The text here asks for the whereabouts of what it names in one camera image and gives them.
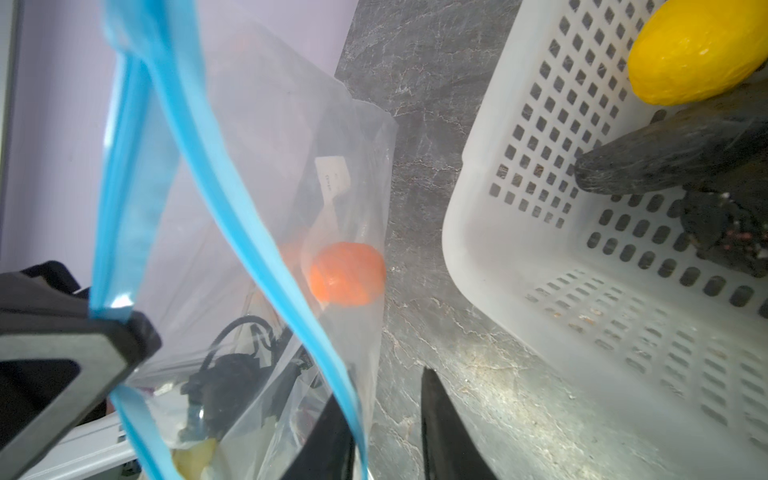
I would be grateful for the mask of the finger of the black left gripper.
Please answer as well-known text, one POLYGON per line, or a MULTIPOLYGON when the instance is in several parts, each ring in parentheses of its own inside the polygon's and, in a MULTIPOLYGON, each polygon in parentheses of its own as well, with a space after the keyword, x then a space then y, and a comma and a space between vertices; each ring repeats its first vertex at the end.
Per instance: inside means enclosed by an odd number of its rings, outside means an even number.
POLYGON ((35 466, 161 345, 140 312, 92 319, 84 299, 2 275, 2 478, 35 466))

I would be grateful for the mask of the clear zip top bag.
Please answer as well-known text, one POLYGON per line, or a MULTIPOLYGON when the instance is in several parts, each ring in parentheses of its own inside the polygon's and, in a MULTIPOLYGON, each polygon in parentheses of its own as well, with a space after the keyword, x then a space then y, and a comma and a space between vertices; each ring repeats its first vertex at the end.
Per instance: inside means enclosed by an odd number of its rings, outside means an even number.
POLYGON ((90 314, 162 345, 110 396, 148 479, 281 479, 331 396, 370 475, 384 296, 318 302, 311 262, 384 257, 397 125, 242 1, 107 1, 117 54, 90 314))

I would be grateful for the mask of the white perforated plastic basket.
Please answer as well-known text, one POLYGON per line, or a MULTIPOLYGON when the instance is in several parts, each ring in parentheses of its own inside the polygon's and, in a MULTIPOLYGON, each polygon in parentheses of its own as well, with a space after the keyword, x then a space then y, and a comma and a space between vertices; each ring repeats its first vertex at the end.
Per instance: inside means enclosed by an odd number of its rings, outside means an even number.
POLYGON ((443 227, 461 293, 699 479, 767 475, 767 282, 697 255, 684 191, 598 195, 581 154, 671 117, 627 61, 656 1, 521 4, 443 227))

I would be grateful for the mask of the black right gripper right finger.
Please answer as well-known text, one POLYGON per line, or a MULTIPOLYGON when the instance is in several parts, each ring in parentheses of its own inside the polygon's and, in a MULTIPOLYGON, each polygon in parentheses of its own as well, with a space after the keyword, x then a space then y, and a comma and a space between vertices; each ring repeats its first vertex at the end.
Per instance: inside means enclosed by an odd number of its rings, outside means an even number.
POLYGON ((456 411, 437 372, 421 378, 421 437, 425 478, 496 480, 456 411))

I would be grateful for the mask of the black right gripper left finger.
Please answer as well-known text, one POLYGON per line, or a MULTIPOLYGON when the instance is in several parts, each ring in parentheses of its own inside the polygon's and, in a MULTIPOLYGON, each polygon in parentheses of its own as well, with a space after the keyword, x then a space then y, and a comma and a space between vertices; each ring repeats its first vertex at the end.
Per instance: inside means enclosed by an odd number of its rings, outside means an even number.
POLYGON ((282 480, 352 480, 356 444, 339 407, 331 396, 305 445, 282 480))

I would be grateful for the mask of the yellow lemon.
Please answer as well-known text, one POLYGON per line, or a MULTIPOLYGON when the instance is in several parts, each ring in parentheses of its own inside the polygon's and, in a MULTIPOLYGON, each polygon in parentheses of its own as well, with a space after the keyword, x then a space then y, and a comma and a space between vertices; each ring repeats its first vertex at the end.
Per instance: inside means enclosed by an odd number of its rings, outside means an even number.
POLYGON ((765 1, 667 1, 637 36, 628 77, 643 102, 674 106, 727 92, 766 61, 765 1))

